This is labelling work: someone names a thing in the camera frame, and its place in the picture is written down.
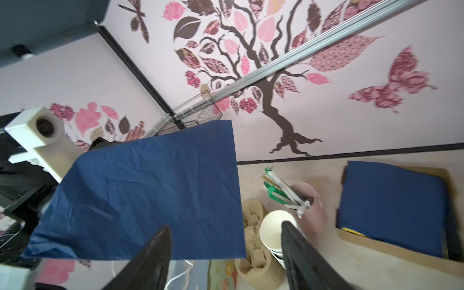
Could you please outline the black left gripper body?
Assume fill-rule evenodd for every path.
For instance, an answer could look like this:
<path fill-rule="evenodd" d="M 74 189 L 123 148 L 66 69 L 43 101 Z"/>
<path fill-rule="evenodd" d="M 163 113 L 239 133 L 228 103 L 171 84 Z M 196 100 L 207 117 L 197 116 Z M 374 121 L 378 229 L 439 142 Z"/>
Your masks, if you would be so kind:
<path fill-rule="evenodd" d="M 1 116 L 1 264 L 37 268 L 41 260 L 26 259 L 22 253 L 58 183 L 40 166 L 9 162 L 10 157 L 26 153 L 5 130 L 18 115 Z"/>

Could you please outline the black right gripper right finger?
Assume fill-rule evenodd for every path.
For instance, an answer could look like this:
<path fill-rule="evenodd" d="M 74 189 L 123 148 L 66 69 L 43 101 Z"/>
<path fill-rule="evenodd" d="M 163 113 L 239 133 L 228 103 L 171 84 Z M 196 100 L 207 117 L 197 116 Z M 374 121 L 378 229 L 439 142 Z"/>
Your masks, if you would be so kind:
<path fill-rule="evenodd" d="M 352 290 L 304 235 L 285 221 L 281 226 L 281 242 L 286 276 L 291 290 Z"/>

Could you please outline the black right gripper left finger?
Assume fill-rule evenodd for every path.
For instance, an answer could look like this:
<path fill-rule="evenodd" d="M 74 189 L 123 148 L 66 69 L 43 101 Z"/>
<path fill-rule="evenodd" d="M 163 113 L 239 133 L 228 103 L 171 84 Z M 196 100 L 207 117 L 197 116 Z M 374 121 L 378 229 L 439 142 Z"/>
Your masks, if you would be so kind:
<path fill-rule="evenodd" d="M 171 254 L 171 230 L 164 225 L 103 290 L 163 290 Z"/>

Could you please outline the white paper takeout bag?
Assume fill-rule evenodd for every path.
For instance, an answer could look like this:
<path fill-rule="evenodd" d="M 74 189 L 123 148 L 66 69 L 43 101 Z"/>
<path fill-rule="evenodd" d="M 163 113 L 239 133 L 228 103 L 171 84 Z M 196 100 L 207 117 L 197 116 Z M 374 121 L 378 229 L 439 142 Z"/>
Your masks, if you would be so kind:
<path fill-rule="evenodd" d="M 236 290 L 234 259 L 171 261 L 166 290 Z"/>

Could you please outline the single blue napkin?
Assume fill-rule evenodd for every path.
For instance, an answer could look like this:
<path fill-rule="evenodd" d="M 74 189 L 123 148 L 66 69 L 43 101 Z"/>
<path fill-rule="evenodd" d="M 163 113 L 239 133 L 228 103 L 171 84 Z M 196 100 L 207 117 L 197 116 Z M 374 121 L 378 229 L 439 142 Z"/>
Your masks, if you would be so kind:
<path fill-rule="evenodd" d="M 173 260 L 246 256 L 231 121 L 84 153 L 22 256 L 130 260 L 165 225 Z"/>

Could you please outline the pink bucket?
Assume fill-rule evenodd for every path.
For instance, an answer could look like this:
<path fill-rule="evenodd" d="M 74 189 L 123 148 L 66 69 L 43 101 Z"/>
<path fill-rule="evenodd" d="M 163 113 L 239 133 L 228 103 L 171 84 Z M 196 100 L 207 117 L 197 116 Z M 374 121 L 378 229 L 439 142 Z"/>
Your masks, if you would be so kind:
<path fill-rule="evenodd" d="M 293 184 L 291 188 L 304 201 L 309 201 L 310 206 L 304 205 L 301 210 L 289 209 L 288 211 L 297 221 L 298 229 L 308 242 L 318 248 L 320 233 L 325 230 L 327 224 L 327 211 L 320 195 L 311 185 L 304 182 Z"/>

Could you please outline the stacked paper cups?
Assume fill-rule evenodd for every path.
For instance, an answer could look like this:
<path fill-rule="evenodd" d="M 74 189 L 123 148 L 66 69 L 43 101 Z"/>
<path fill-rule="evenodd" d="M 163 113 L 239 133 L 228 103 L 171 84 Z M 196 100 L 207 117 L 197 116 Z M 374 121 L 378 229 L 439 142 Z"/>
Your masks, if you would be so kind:
<path fill-rule="evenodd" d="M 289 212 L 275 210 L 269 212 L 262 220 L 259 235 L 263 245 L 269 249 L 273 257 L 285 269 L 281 239 L 283 222 L 290 222 L 293 226 L 298 228 L 296 220 Z"/>

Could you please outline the green wrapped stirrers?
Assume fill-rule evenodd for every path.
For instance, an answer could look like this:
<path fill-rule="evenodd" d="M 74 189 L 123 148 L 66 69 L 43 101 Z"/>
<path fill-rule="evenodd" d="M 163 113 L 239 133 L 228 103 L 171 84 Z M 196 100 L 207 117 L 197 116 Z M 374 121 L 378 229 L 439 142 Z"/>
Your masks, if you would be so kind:
<path fill-rule="evenodd" d="M 265 173 L 261 176 L 263 185 L 268 193 L 269 198 L 282 204 L 282 205 L 295 205 L 295 203 L 286 195 L 286 193 L 277 185 L 274 179 L 269 175 L 273 173 L 271 167 L 265 169 Z"/>

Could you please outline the blue napkin stack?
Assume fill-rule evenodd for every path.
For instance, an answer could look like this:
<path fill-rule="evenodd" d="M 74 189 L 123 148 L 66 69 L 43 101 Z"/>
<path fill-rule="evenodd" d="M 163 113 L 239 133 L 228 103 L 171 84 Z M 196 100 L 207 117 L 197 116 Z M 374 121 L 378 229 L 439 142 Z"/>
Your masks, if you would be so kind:
<path fill-rule="evenodd" d="M 337 227 L 434 257 L 443 256 L 448 189 L 437 176 L 350 161 Z"/>

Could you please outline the brown cardboard napkin box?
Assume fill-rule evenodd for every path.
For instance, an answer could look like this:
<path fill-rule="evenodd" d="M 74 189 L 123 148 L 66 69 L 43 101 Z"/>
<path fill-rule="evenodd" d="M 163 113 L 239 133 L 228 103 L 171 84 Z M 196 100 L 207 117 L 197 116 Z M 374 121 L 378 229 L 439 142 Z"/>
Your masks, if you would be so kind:
<path fill-rule="evenodd" d="M 443 256 L 434 257 L 427 254 L 418 253 L 396 245 L 381 242 L 367 238 L 361 234 L 350 230 L 343 230 L 337 227 L 336 216 L 335 226 L 339 237 L 352 244 L 361 245 L 363 247 L 376 250 L 397 258 L 416 263 L 431 269 L 441 271 L 462 278 L 464 276 L 464 243 L 460 239 L 460 232 L 463 230 L 463 225 L 459 217 L 456 215 L 457 192 L 454 181 L 448 170 L 436 167 L 418 167 L 418 166 L 398 166 L 403 169 L 412 170 L 422 174 L 437 176 L 442 178 L 448 189 L 447 215 L 445 220 L 445 228 L 443 234 Z M 344 183 L 346 167 L 344 168 L 342 185 Z"/>

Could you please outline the aluminium rail back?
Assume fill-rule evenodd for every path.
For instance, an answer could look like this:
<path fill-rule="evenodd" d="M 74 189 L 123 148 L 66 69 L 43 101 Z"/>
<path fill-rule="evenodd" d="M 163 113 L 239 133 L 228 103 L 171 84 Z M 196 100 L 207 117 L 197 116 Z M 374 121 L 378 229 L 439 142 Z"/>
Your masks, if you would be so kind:
<path fill-rule="evenodd" d="M 350 18 L 349 20 L 335 26 L 333 29 L 330 29 L 322 33 L 320 36 L 317 36 L 314 39 L 304 43 L 298 48 L 285 53 L 276 60 L 271 61 L 268 65 L 265 65 L 264 67 L 251 72 L 249 75 L 219 90 L 212 97 L 196 103 L 195 106 L 190 106 L 183 111 L 176 112 L 172 117 L 167 115 L 163 116 L 163 118 L 160 119 L 155 126 L 151 127 L 146 136 L 153 137 L 157 135 L 170 122 L 174 120 L 181 121 L 199 111 L 202 111 L 209 105 L 216 103 L 226 98 L 227 96 L 230 96 L 233 93 L 244 89 L 308 56 L 313 55 L 314 53 L 324 49 L 334 42 L 337 42 L 352 34 L 358 33 L 370 25 L 381 22 L 389 16 L 397 13 L 398 11 L 408 9 L 411 6 L 416 5 L 416 3 L 416 1 L 411 0 L 381 1 L 376 5 L 368 8 L 364 12 L 354 16 L 353 18 Z"/>

